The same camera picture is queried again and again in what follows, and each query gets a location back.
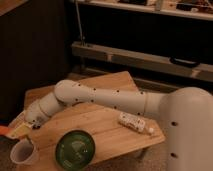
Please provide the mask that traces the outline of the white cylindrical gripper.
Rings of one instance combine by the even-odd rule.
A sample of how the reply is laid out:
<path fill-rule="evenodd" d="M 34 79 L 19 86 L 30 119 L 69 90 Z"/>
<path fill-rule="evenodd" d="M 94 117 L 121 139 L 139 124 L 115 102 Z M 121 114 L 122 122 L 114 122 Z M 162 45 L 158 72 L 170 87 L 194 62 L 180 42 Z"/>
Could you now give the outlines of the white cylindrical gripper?
<path fill-rule="evenodd" d="M 28 135 L 35 121 L 28 121 L 24 113 L 18 115 L 12 122 L 9 124 L 9 132 L 6 134 L 8 138 L 21 138 Z"/>

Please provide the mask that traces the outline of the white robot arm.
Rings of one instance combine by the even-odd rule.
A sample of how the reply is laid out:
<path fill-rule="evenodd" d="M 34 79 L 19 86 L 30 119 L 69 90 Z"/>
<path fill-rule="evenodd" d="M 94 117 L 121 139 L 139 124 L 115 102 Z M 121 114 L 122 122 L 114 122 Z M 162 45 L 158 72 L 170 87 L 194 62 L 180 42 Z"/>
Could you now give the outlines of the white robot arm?
<path fill-rule="evenodd" d="M 93 102 L 134 116 L 160 116 L 167 129 L 167 171 L 213 171 L 213 95 L 197 87 L 171 93 L 89 87 L 72 80 L 54 89 L 23 111 L 28 129 L 42 126 L 66 106 Z"/>

